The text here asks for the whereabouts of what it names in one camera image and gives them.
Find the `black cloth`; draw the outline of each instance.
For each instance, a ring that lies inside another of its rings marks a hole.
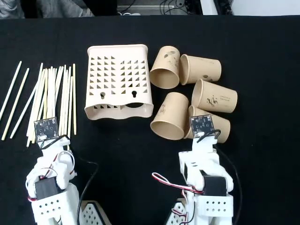
[[[153,116],[148,119],[88,120],[85,95],[87,49],[92,45],[145,44],[151,68],[160,47],[173,45],[181,53],[218,59],[222,76],[217,84],[236,90],[239,99],[229,119],[231,133],[220,149],[238,168],[244,203],[241,225],[298,223],[300,179],[299,71],[300,17],[128,16],[80,19],[0,21],[1,105],[19,60],[19,76],[0,123],[4,130],[27,67],[30,73],[13,117],[8,137],[37,80],[46,67],[77,68],[76,153],[100,164],[86,200],[98,201],[113,225],[163,224],[180,191],[151,177],[158,172],[184,184],[178,152],[191,149],[191,140],[169,141],[154,134],[150,122],[166,94],[178,91],[191,99],[193,85],[163,90],[151,86]],[[29,110],[15,138],[0,142],[0,202],[3,224],[33,224],[24,186],[26,175],[41,156],[26,146]],[[233,174],[221,157],[221,165]],[[93,167],[77,160],[72,181],[82,192]],[[238,191],[235,209],[238,207]]]

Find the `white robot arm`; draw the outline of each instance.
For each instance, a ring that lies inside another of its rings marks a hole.
[[[166,225],[232,225],[233,197],[229,192],[233,190],[233,179],[219,164],[213,148],[217,130],[209,115],[192,117],[191,126],[192,151],[179,152],[180,172],[188,186],[174,185],[152,174],[160,182],[184,190],[185,201],[174,205]]]

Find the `white wall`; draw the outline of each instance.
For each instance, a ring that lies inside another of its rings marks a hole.
[[[300,0],[233,0],[234,15],[300,15]]]

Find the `black cable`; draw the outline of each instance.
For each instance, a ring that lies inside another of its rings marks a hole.
[[[236,216],[235,216],[235,220],[234,220],[234,225],[237,225],[238,224],[238,221],[239,221],[239,218],[240,218],[240,212],[242,210],[242,204],[243,204],[243,192],[242,192],[242,185],[241,185],[241,182],[240,182],[240,177],[239,177],[239,174],[238,174],[238,170],[236,169],[235,165],[232,163],[232,161],[229,159],[229,157],[219,149],[219,147],[217,145],[215,145],[215,148],[217,150],[217,152],[221,153],[221,155],[229,162],[229,164],[233,167],[234,169],[234,172],[235,172],[235,176],[236,176],[236,180],[238,182],[238,188],[239,188],[239,193],[240,193],[240,205],[239,205],[239,208],[238,208],[238,211],[236,213]]]
[[[80,196],[80,199],[79,199],[79,203],[78,203],[78,207],[77,207],[77,225],[80,225],[80,220],[79,220],[79,213],[80,213],[80,206],[83,202],[83,197],[90,185],[90,183],[92,182],[92,180],[94,179],[95,175],[98,173],[99,171],[99,164],[98,163],[95,163],[95,162],[91,162],[91,161],[88,161],[88,160],[85,160],[83,158],[81,158],[80,156],[77,156],[81,161],[83,162],[86,162],[88,164],[94,164],[96,165],[96,169],[94,171],[94,173],[91,175],[90,179],[88,180],[88,182],[86,183],[84,189],[83,189],[83,192],[81,193],[81,196]]]
[[[168,9],[167,11],[165,11],[165,14],[168,13],[168,12],[170,12],[170,11],[172,11],[172,10],[174,10],[174,9],[179,9],[179,10],[185,12],[188,15],[188,12],[186,10],[182,9],[182,8],[171,8],[171,9]]]
[[[132,7],[133,4],[135,4],[135,1],[136,1],[136,0],[133,0],[132,3],[131,3],[126,9],[124,9],[124,10],[121,11],[121,13],[124,13],[124,12],[127,11],[130,7]]]
[[[47,148],[49,148],[51,145],[53,145],[54,143],[58,142],[60,139],[62,139],[62,138],[64,138],[64,137],[66,137],[68,140],[70,140],[70,138],[69,138],[67,135],[62,135],[62,136],[59,136],[58,138],[56,138],[53,142],[47,144],[47,145],[44,146],[44,147],[41,147],[40,149],[41,149],[41,150],[47,149]]]
[[[196,203],[194,201],[194,212],[193,212],[192,218],[188,222],[181,222],[179,225],[181,225],[181,224],[189,224],[190,222],[193,221],[194,216],[195,216],[195,208],[196,208]]]
[[[218,134],[216,135],[216,139],[217,139],[219,137],[219,135],[221,134],[221,130],[219,130],[219,129],[215,129],[215,130],[212,130],[210,132],[205,133],[203,136],[199,137],[197,143],[199,143],[200,141],[202,141],[205,137],[207,137],[207,136],[209,136],[211,134],[214,134],[216,132],[218,132]]]

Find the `red and white wire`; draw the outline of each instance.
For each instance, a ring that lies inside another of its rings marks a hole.
[[[179,189],[182,189],[182,190],[190,191],[190,192],[193,192],[195,194],[202,194],[203,193],[202,191],[197,191],[193,186],[184,186],[184,185],[172,184],[170,181],[168,181],[168,179],[166,177],[160,175],[157,172],[153,172],[152,177],[154,179],[156,179],[158,182],[166,184],[166,185],[174,187],[174,188],[179,188]]]

